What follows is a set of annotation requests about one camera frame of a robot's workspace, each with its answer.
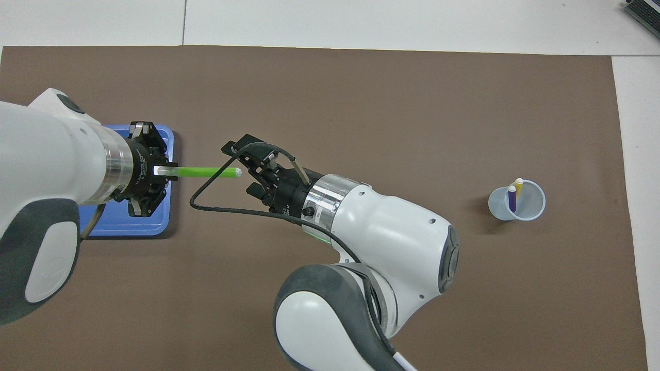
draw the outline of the brown tabletop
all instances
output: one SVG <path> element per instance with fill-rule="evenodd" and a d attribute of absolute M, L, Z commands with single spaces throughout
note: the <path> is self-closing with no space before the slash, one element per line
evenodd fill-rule
<path fill-rule="evenodd" d="M 0 100 L 48 87 L 102 123 L 167 125 L 180 164 L 218 166 L 220 147 L 251 133 L 452 222 L 454 285 L 393 338 L 420 370 L 646 369 L 609 57 L 3 49 Z M 546 211 L 500 222 L 487 197 L 519 176 Z M 199 202 L 263 210 L 250 182 L 220 180 Z M 0 368 L 288 370 L 275 295 L 338 255 L 287 222 L 193 210 L 201 183 L 173 185 L 168 238 L 82 243 L 67 286 L 0 327 Z"/>

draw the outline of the plastic cup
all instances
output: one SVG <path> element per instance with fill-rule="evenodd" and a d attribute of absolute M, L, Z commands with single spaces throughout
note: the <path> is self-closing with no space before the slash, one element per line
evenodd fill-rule
<path fill-rule="evenodd" d="M 523 180 L 523 189 L 517 197 L 515 212 L 509 209 L 509 195 L 506 187 L 495 189 L 488 198 L 488 208 L 500 220 L 530 221 L 538 218 L 545 210 L 545 193 L 538 184 Z"/>

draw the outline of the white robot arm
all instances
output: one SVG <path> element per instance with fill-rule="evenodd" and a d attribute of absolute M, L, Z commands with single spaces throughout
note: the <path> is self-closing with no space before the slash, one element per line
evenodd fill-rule
<path fill-rule="evenodd" d="M 46 302 L 68 280 L 80 243 L 79 205 L 129 199 L 147 217 L 175 166 L 152 123 L 128 139 L 102 127 L 69 97 L 47 89 L 29 106 L 0 102 L 0 325 Z"/>
<path fill-rule="evenodd" d="M 287 361 L 299 370 L 414 370 L 389 339 L 451 285 L 459 257 L 452 225 L 370 185 L 302 169 L 288 153 L 294 168 L 285 169 L 278 148 L 251 135 L 222 151 L 258 181 L 250 195 L 282 219 L 300 218 L 340 255 L 337 264 L 299 268 L 282 285 L 273 325 Z M 193 207 L 213 209 L 196 205 L 197 195 Z"/>

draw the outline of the blue tray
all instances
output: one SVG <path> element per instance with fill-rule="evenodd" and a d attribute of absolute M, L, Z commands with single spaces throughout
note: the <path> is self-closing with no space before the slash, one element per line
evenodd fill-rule
<path fill-rule="evenodd" d="M 118 132 L 122 137 L 128 137 L 128 125 L 104 125 L 109 129 Z M 160 136 L 167 145 L 166 156 L 172 161 L 174 153 L 174 133 L 169 127 L 157 125 L 156 128 Z M 144 238 L 157 236 L 165 231 L 170 223 L 170 196 L 172 182 L 168 182 L 165 188 L 165 199 L 160 203 L 155 212 L 148 218 L 130 217 L 128 215 L 128 201 L 122 202 L 109 201 L 106 209 L 90 233 L 90 237 L 98 238 Z M 81 215 L 81 230 L 87 225 L 96 210 L 96 206 L 81 206 L 79 208 Z"/>

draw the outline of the yellow marker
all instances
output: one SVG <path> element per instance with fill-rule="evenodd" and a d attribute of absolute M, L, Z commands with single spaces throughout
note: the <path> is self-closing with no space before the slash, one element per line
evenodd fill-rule
<path fill-rule="evenodd" d="M 520 196 L 520 191 L 523 189 L 523 178 L 518 178 L 513 183 L 515 186 L 515 197 L 516 199 Z"/>

